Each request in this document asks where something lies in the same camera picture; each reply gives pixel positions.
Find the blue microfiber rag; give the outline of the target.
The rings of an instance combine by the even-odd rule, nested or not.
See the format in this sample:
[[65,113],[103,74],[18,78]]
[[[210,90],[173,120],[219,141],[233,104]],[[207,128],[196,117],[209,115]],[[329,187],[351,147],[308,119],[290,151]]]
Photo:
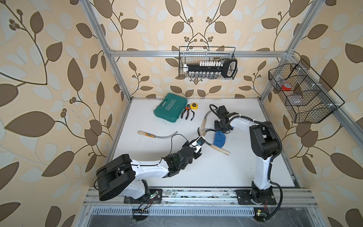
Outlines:
[[216,131],[213,145],[219,148],[223,148],[225,142],[226,142],[225,134],[222,131]]

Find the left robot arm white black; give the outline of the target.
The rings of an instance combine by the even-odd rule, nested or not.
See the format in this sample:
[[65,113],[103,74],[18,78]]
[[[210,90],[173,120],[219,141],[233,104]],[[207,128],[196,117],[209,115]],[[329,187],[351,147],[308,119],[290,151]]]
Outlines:
[[145,201],[153,198],[147,185],[149,178],[173,177],[201,156],[202,140],[185,142],[176,153],[157,161],[132,160],[123,154],[96,171],[95,187],[100,201],[110,200],[118,195]]

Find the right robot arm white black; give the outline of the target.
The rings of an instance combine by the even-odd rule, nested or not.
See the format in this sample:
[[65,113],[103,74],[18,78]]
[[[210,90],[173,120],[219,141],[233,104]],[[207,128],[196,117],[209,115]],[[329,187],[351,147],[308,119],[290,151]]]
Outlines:
[[230,113],[225,106],[209,105],[210,111],[218,117],[214,123],[214,145],[222,148],[226,141],[225,134],[237,128],[250,133],[251,149],[257,156],[256,174],[251,185],[250,197],[257,202],[272,195],[272,164],[281,154],[282,141],[269,121],[260,122],[236,112]]

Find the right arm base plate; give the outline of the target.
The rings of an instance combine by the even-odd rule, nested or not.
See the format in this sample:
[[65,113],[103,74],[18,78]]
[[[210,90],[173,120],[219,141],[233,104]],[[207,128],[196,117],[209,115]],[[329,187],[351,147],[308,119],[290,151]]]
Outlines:
[[277,205],[272,191],[256,198],[252,197],[251,189],[240,189],[235,192],[239,205]]

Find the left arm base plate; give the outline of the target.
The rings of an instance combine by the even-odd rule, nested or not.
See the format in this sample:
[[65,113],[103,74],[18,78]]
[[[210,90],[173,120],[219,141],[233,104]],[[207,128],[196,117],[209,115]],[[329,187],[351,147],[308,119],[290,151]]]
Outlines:
[[149,189],[145,195],[139,199],[133,199],[131,197],[125,196],[125,204],[142,204],[145,202],[153,201],[155,204],[160,204],[162,201],[163,190],[162,189]]

